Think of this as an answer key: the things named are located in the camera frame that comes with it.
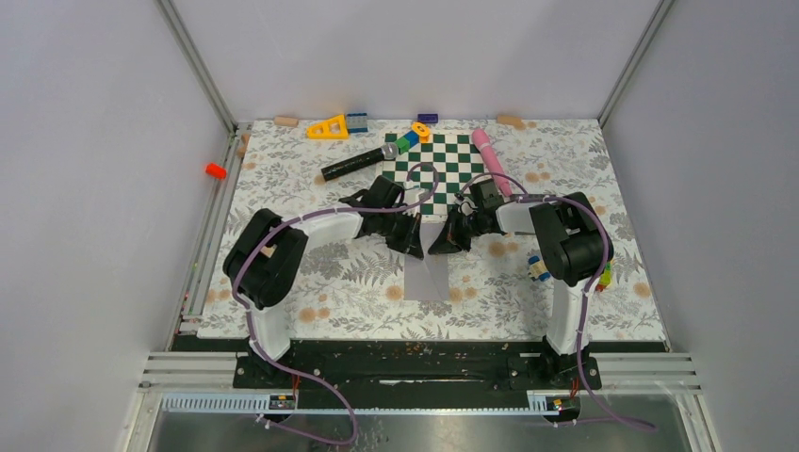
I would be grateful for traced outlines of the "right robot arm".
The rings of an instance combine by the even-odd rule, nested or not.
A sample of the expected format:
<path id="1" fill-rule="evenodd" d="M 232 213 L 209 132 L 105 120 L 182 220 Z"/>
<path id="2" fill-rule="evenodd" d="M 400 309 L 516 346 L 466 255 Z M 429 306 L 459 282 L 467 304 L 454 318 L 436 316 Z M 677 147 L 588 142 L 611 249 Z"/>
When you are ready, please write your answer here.
<path id="1" fill-rule="evenodd" d="M 541 268 L 554 281 L 553 313 L 545 340 L 555 352 L 540 363 L 542 379 L 562 388 L 578 374 L 571 356 L 588 345 L 584 325 L 588 291 L 598 285 L 614 247 L 595 209 L 582 192 L 564 197 L 524 195 L 507 201 L 491 180 L 458 194 L 441 233 L 428 249 L 432 255 L 471 249 L 472 239 L 485 234 L 531 234 L 540 254 L 529 266 Z"/>

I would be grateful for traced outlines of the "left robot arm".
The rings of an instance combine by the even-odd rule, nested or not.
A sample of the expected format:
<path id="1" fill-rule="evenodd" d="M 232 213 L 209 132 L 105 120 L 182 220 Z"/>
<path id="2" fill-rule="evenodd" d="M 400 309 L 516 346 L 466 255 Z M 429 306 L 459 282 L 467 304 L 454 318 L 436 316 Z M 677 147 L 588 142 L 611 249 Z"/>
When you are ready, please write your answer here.
<path id="1" fill-rule="evenodd" d="M 292 363 L 287 320 L 279 308 L 289 294 L 303 257 L 311 250 L 373 234 L 396 252 L 421 260 L 421 205 L 433 189 L 413 198 L 406 187 L 384 176 L 338 203 L 285 219 L 268 208 L 258 210 L 223 262 L 232 296 L 246 314 L 256 375 L 268 386 L 289 381 Z"/>

